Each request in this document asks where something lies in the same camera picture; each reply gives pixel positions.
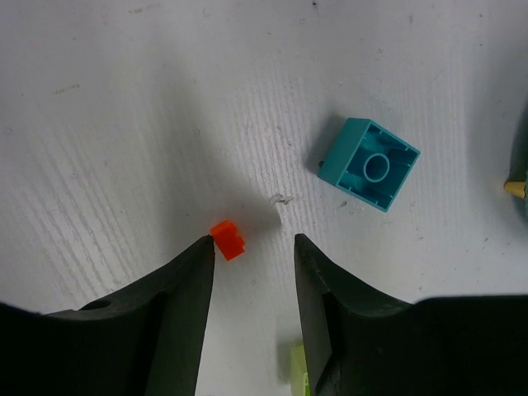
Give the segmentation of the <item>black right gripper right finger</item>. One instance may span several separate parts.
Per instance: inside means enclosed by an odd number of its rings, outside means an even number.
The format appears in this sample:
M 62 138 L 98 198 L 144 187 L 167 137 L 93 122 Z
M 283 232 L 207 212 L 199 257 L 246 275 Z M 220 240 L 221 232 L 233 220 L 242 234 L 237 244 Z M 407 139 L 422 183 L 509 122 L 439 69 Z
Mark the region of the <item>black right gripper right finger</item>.
M 524 395 L 527 298 L 410 304 L 295 236 L 295 282 L 314 395 Z

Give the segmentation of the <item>yellow lego brick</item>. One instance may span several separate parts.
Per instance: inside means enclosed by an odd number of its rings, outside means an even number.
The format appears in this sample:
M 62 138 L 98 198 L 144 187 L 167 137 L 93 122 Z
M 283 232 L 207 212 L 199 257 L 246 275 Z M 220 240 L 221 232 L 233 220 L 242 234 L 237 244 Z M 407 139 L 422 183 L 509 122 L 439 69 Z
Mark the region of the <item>yellow lego brick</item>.
M 504 190 L 512 196 L 525 199 L 526 183 L 524 181 L 507 181 L 504 184 Z

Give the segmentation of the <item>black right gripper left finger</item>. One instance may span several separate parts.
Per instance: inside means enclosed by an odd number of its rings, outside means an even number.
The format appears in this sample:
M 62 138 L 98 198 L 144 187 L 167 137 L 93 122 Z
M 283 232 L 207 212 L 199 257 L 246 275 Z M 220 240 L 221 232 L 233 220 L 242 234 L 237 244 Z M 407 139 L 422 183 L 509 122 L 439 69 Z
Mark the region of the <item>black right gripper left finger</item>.
M 4 395 L 192 395 L 215 270 L 204 236 L 77 310 L 1 307 Z

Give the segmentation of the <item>small orange lego brick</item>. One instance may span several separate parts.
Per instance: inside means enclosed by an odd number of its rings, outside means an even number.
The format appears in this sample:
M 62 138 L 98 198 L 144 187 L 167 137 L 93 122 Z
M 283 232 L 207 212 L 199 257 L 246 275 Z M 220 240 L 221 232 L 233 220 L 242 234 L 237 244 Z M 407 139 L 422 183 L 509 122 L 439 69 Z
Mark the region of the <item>small orange lego brick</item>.
M 210 235 L 226 261 L 231 261 L 245 252 L 245 241 L 236 224 L 230 220 L 216 224 L 210 229 Z

